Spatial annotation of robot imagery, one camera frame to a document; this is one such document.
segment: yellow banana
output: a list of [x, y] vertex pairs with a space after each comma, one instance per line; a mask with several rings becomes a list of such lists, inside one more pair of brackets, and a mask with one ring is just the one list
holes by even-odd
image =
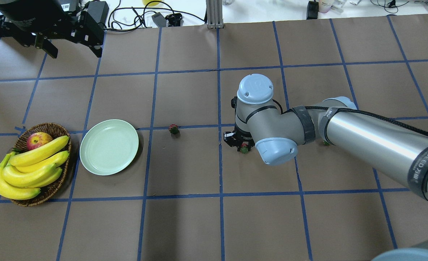
[[14, 152], [7, 154], [0, 163], [0, 195], [10, 199], [25, 200], [40, 194], [40, 188], [17, 188], [7, 183], [2, 177], [2, 171]]
[[68, 144], [68, 140], [68, 136], [58, 137], [41, 147], [12, 156], [9, 163], [15, 167], [33, 165], [61, 150]]
[[30, 187], [36, 183], [42, 182], [50, 177], [56, 169], [56, 164], [51, 163], [40, 169], [30, 172], [22, 173], [9, 163], [3, 168], [2, 175], [6, 182], [16, 187]]
[[50, 183], [53, 183], [55, 180], [57, 180], [61, 176], [62, 172], [63, 172], [63, 169], [61, 167], [57, 167], [55, 169], [55, 172], [53, 172], [53, 174], [50, 177], [48, 177], [46, 180], [43, 180], [42, 182], [36, 183], [30, 187], [32, 187], [32, 188], [45, 187], [46, 185], [49, 185]]
[[41, 167], [48, 165], [48, 164], [51, 164], [51, 163], [56, 163], [57, 166], [60, 166], [66, 162], [68, 157], [69, 157], [69, 152], [67, 150], [65, 150], [63, 152], [58, 152], [57, 154], [49, 157], [48, 159], [42, 160], [41, 162], [37, 162], [33, 165], [29, 165], [29, 166], [25, 166], [25, 167], [16, 167], [16, 169], [22, 173], [29, 173], [29, 172], [36, 171], [36, 170], [40, 169]]

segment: black power adapter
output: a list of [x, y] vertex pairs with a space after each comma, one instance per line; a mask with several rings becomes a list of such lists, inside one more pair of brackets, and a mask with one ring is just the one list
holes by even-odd
[[319, 3], [315, 1], [309, 1], [309, 3], [307, 4], [306, 20], [317, 19], [318, 14], [319, 14]]

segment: white label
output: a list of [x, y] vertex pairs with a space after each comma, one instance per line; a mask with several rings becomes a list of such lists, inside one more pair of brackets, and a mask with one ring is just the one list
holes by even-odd
[[67, 12], [68, 10], [69, 10], [69, 4], [64, 4], [64, 5], [61, 5], [61, 7], [63, 8], [63, 11], [65, 11], [65, 12]]

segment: small red and green object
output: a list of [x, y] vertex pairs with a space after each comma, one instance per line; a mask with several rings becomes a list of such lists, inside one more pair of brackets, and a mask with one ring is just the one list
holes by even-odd
[[240, 152], [243, 153], [243, 154], [247, 154], [249, 152], [248, 144], [243, 143], [242, 147], [240, 147]]
[[179, 134], [180, 133], [180, 131], [179, 131], [179, 126], [177, 126], [177, 125], [175, 125], [175, 124], [171, 124], [170, 126], [169, 126], [169, 132], [170, 133], [172, 133], [172, 134]]

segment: white plate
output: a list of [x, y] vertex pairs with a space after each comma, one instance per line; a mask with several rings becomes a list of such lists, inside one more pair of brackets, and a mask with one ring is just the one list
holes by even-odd
[[135, 158], [138, 135], [128, 122], [106, 120], [93, 126], [80, 144], [80, 161], [93, 174], [111, 175], [125, 169]]

